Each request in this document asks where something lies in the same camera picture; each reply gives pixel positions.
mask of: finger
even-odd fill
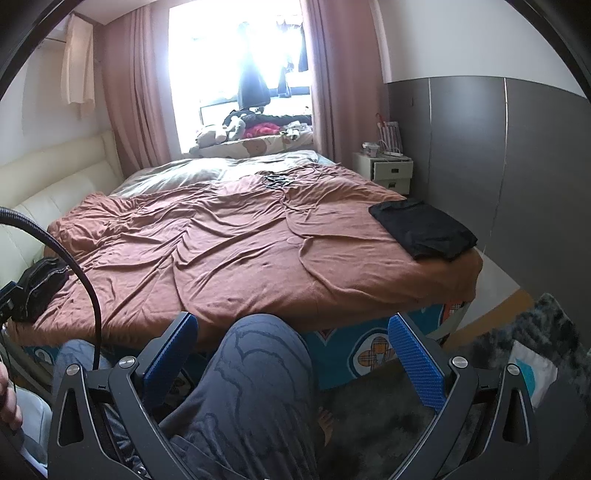
[[[4,401],[4,408],[0,410],[0,420],[4,423],[12,423],[17,412],[17,395],[12,388],[6,391],[6,400]]]
[[[17,412],[15,413],[14,420],[9,424],[9,427],[13,432],[20,430],[22,427],[22,411],[21,407],[17,406]]]
[[[4,392],[8,389],[8,370],[6,366],[0,362],[0,397],[4,395]]]

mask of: bright window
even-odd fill
[[[244,45],[238,26],[248,22],[256,65],[273,95],[281,68],[294,71],[287,83],[291,98],[272,98],[265,113],[295,115],[311,107],[309,72],[298,72],[302,49],[300,0],[196,0],[170,9],[169,69],[181,149],[194,146],[202,125],[220,125],[238,108],[236,95]]]

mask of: pile of clothes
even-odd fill
[[[292,141],[298,140],[301,132],[312,129],[311,115],[264,115],[251,110],[232,111],[222,125],[203,127],[195,139],[196,145],[189,151],[196,155],[200,149],[234,142],[243,138],[285,135]]]

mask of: ceiling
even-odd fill
[[[155,0],[85,0],[74,10],[92,20],[106,25],[115,18],[128,14],[136,8]]]

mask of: blue pad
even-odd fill
[[[446,402],[444,376],[400,315],[390,318],[388,337],[423,405],[441,411]]]
[[[187,315],[144,375],[142,403],[147,411],[159,407],[197,343],[197,319]]]

